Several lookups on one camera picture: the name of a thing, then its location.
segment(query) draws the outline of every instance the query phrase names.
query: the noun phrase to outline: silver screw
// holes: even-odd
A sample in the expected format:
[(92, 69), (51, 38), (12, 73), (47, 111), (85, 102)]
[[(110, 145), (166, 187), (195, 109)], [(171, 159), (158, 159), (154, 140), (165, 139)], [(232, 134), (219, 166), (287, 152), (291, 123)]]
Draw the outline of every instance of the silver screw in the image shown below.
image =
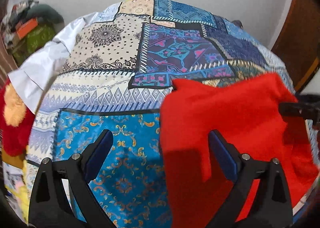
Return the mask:
[(273, 162), (274, 164), (277, 164), (277, 165), (280, 163), (280, 161), (279, 161), (277, 158), (273, 158), (273, 159), (272, 159), (272, 162)]
[(43, 164), (47, 164), (49, 162), (49, 158), (44, 158), (43, 160), (42, 160), (42, 163)]
[(241, 156), (244, 160), (249, 160), (250, 159), (250, 155), (245, 153), (245, 154), (242, 154)]
[(75, 153), (71, 156), (72, 159), (79, 159), (80, 158), (80, 154), (79, 153)]

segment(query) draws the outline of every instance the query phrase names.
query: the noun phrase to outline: red plush blanket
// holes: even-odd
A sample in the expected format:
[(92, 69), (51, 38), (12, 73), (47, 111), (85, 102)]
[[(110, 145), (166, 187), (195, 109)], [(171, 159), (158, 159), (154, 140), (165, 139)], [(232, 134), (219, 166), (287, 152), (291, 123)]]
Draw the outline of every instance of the red plush blanket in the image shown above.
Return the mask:
[[(220, 89), (192, 80), (174, 80), (176, 88), (160, 109), (160, 145), (164, 157), (173, 228), (205, 227), (229, 194), (208, 148), (208, 133), (218, 129), (240, 153), (254, 159), (280, 160), (292, 205), (317, 176), (303, 119), (282, 118), (280, 102), (296, 102), (277, 74), (266, 74)], [(253, 184), (239, 216), (250, 210)]]

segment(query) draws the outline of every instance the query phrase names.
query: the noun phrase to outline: patchwork quilt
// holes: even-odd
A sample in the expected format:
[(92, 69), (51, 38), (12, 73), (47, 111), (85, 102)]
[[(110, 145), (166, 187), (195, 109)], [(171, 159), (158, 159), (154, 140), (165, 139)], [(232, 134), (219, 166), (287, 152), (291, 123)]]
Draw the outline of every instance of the patchwork quilt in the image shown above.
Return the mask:
[[(43, 158), (68, 159), (109, 129), (114, 144), (89, 184), (102, 209), (118, 227), (171, 227), (159, 107), (172, 80), (222, 88), (267, 72), (277, 72), (293, 92), (284, 63), (220, 16), (170, 0), (108, 7), (76, 36), (36, 115), (29, 196)], [(70, 202), (84, 220), (72, 196)]]

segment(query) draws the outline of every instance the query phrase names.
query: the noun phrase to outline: red cloth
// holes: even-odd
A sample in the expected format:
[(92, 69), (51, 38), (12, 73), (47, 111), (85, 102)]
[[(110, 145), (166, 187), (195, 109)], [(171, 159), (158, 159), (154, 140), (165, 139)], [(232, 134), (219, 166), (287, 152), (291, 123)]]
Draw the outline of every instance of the red cloth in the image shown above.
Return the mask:
[[(277, 74), (266, 74), (226, 88), (177, 79), (176, 91), (160, 108), (160, 145), (164, 158), (173, 228), (205, 227), (229, 194), (208, 148), (208, 133), (218, 129), (240, 153), (280, 160), (295, 206), (318, 172), (303, 119), (283, 119), (280, 102), (296, 102)], [(238, 218), (247, 216), (258, 182)]]
[(29, 142), (29, 136), (32, 128), (35, 115), (27, 108), (25, 118), (18, 127), (7, 125), (3, 116), (4, 112), (4, 93), (10, 80), (7, 79), (4, 87), (0, 90), (0, 129), (2, 130), (2, 147), (10, 156), (18, 156), (25, 152)]

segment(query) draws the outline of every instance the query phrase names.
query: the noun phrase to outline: brown wooden panel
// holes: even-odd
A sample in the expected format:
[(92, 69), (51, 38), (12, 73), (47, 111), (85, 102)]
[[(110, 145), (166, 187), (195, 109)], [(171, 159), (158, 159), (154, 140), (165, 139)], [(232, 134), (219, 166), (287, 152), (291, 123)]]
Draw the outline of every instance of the brown wooden panel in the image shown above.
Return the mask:
[(296, 86), (317, 57), (320, 7), (313, 0), (292, 0), (284, 27), (272, 51), (286, 64)]

